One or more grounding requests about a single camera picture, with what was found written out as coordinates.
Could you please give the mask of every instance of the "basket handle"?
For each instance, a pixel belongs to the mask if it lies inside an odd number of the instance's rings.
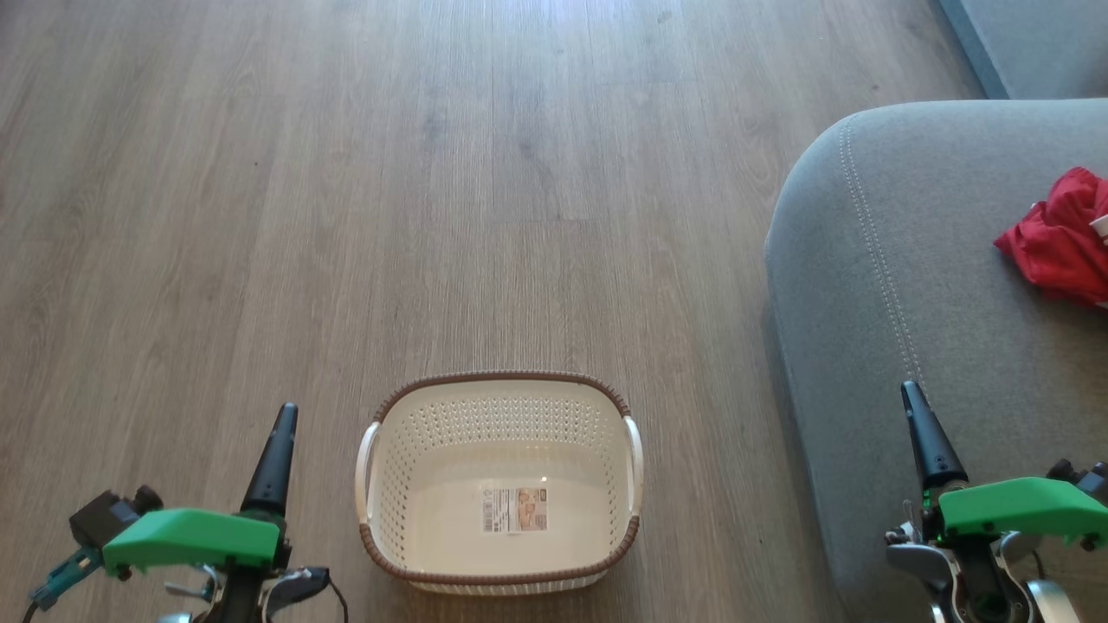
[[[624,425],[627,427],[627,437],[630,438],[630,514],[639,517],[643,510],[643,439],[638,435],[638,425],[630,416],[624,416]]]
[[[358,461],[353,471],[353,505],[358,512],[358,523],[369,525],[369,489],[367,484],[367,472],[373,459],[373,441],[377,438],[377,430],[380,422],[373,422],[366,429],[366,435],[361,438],[361,447],[358,449]]]

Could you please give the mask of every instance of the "robotic arm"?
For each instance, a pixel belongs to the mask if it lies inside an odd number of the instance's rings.
[[[285,504],[293,468],[298,409],[281,407],[254,471],[239,512],[165,509],[161,498],[142,487],[134,500],[105,491],[70,518],[76,553],[31,592],[23,622],[50,610],[65,591],[104,568],[122,581],[132,570],[185,564],[208,575],[199,590],[166,584],[171,594],[206,602],[206,612],[163,616],[160,623],[268,623],[294,603],[331,586],[327,568],[287,569],[293,548],[285,538]],[[266,582],[275,581],[268,589]]]
[[[901,387],[922,489],[914,518],[885,533],[886,560],[924,584],[936,623],[1080,623],[1045,579],[1020,582],[1009,565],[1044,535],[1094,551],[1108,537],[1105,463],[1076,472],[1060,461],[1047,478],[970,487],[946,433],[914,381]]]

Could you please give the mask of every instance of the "teal connector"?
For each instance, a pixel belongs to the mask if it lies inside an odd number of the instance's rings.
[[[58,598],[62,596],[62,593],[92,575],[92,572],[103,564],[104,560],[94,548],[81,548],[69,560],[54,568],[50,575],[47,575],[44,584],[31,591],[31,601],[39,606],[39,610],[50,610],[58,603]]]

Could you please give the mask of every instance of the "brown basket rim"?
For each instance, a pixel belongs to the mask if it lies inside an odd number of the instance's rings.
[[[377,409],[373,415],[375,422],[383,422],[384,418],[389,415],[389,411],[404,396],[416,391],[417,389],[422,389],[424,387],[431,387],[435,385],[445,385],[450,382],[469,382],[476,380],[554,380],[563,382],[576,382],[581,385],[587,385],[599,390],[604,394],[613,404],[615,404],[616,409],[619,410],[619,415],[625,418],[630,417],[630,409],[627,408],[627,402],[624,401],[623,397],[608,384],[587,375],[576,374],[576,372],[552,372],[543,370],[493,370],[493,371],[481,371],[481,372],[463,372],[463,374],[450,374],[450,375],[438,375],[432,377],[425,377],[408,385],[404,385],[400,389],[392,392],[388,399],[386,399],[381,406]],[[408,582],[420,582],[425,584],[451,584],[451,585],[469,585],[469,586],[500,586],[510,584],[536,584],[541,582],[557,582],[562,580],[575,580],[577,578],[585,578],[588,575],[594,575],[612,569],[619,560],[622,560],[627,551],[630,550],[632,543],[635,542],[635,537],[638,534],[639,517],[633,514],[630,521],[627,522],[627,532],[624,533],[624,539],[612,550],[607,556],[605,556],[599,562],[589,564],[587,566],[577,566],[573,569],[565,569],[561,571],[548,571],[543,573],[515,573],[509,575],[459,575],[449,573],[427,573],[423,571],[409,571],[402,569],[384,558],[384,554],[377,547],[377,542],[373,540],[373,535],[366,523],[358,524],[358,531],[361,534],[362,545],[366,548],[366,553],[369,558],[377,563],[378,566],[383,569],[388,574],[398,578],[400,580],[406,580]]]

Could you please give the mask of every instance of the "sofa seam stitching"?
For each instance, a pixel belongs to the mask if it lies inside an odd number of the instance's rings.
[[[851,201],[854,204],[854,212],[858,216],[859,225],[862,228],[862,237],[865,241],[866,254],[870,256],[870,261],[873,264],[873,275],[878,279],[878,286],[881,289],[881,298],[885,304],[885,314],[889,317],[889,323],[892,325],[893,334],[896,337],[896,345],[900,348],[901,354],[901,362],[904,366],[905,374],[911,376],[912,364],[909,360],[910,338],[906,336],[907,327],[904,325],[903,318],[896,314],[893,302],[890,299],[892,284],[890,283],[891,278],[889,278],[886,274],[888,264],[885,264],[883,258],[880,241],[878,239],[876,227],[873,225],[873,213],[870,211],[869,201],[865,198],[865,194],[862,191],[861,177],[858,175],[858,166],[854,162],[852,139],[855,119],[856,115],[852,115],[839,131],[839,161],[842,166],[842,173],[847,177],[847,190],[850,192]]]
[[[865,198],[865,191],[862,188],[862,180],[858,174],[858,167],[854,166],[854,154],[851,150],[852,143],[847,144],[847,155],[850,157],[851,167],[854,171],[854,182],[858,185],[858,194],[862,197],[862,207],[865,208],[865,213],[870,219],[870,229],[873,232],[873,241],[876,243],[878,258],[881,261],[881,267],[884,270],[885,280],[889,283],[889,292],[893,295],[893,305],[896,307],[896,316],[900,319],[901,329],[904,331],[904,341],[907,344],[907,351],[912,356],[912,362],[915,365],[915,380],[920,381],[920,387],[927,389],[926,382],[923,378],[923,366],[920,364],[920,356],[915,353],[915,345],[912,343],[912,331],[907,328],[907,317],[904,314],[904,307],[900,302],[900,294],[896,292],[896,279],[893,278],[893,272],[889,268],[889,263],[885,261],[885,252],[881,245],[881,236],[878,234],[878,222],[873,218],[873,213],[870,211],[870,202]]]

